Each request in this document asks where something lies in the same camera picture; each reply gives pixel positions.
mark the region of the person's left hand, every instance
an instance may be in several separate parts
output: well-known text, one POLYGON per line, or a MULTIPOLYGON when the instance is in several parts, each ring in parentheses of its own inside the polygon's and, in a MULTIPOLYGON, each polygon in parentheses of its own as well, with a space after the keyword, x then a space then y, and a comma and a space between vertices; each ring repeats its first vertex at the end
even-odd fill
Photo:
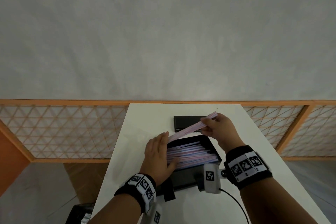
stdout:
POLYGON ((145 149, 145 159, 139 172, 151 176, 156 186, 168 179, 179 162, 179 159, 175 158, 167 167, 168 135, 167 131, 149 140, 145 149))

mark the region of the bundle of straws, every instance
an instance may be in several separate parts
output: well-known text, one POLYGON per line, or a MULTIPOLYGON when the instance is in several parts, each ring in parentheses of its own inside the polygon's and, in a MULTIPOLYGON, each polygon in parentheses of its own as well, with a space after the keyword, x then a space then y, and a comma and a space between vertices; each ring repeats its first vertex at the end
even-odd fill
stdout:
POLYGON ((179 163, 176 170, 179 170, 218 161, 216 154, 209 153, 209 151, 200 142, 175 146, 167 149, 167 162, 170 163, 178 157, 179 163))

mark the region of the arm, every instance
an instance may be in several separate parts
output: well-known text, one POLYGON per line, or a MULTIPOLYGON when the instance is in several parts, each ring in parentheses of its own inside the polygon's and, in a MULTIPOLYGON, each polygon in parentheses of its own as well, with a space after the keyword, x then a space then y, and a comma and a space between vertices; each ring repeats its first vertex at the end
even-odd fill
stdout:
MULTIPOLYGON (((216 139, 225 153, 245 145, 228 117, 219 113, 216 120, 202 118, 201 121, 207 125, 202 134, 216 139)), ((252 224, 317 224, 274 178, 250 184, 240 195, 252 224)))
MULTIPOLYGON (((145 159, 139 173, 151 176, 156 185, 163 183, 175 170, 178 159, 167 167, 168 131, 150 139, 145 149, 145 159)), ((120 194, 111 199, 97 213, 89 224, 137 224, 141 208, 137 200, 128 194, 120 194)))

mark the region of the gray floor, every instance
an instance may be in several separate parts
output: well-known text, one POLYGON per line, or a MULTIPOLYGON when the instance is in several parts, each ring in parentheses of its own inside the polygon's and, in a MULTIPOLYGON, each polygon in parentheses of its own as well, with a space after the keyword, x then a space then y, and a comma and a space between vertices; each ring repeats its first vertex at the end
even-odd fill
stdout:
MULTIPOLYGON (((332 224, 336 224, 336 162, 286 162, 332 224)), ((0 224, 64 224, 79 204, 63 164, 30 164, 0 197, 0 224)))
POLYGON ((63 164, 32 163, 0 197, 0 223, 64 224, 76 204, 63 164))

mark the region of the wristband with qr markers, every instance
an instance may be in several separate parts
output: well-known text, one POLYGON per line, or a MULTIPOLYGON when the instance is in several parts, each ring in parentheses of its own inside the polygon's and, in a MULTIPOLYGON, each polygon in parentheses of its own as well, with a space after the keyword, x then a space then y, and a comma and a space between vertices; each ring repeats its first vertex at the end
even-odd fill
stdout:
POLYGON ((224 162, 227 179, 239 190, 254 182, 272 177, 265 161, 250 146, 230 150, 224 162))
POLYGON ((149 175, 135 174, 126 180, 114 195, 131 195, 138 201, 141 213, 148 213, 156 198, 155 186, 154 179, 149 175))

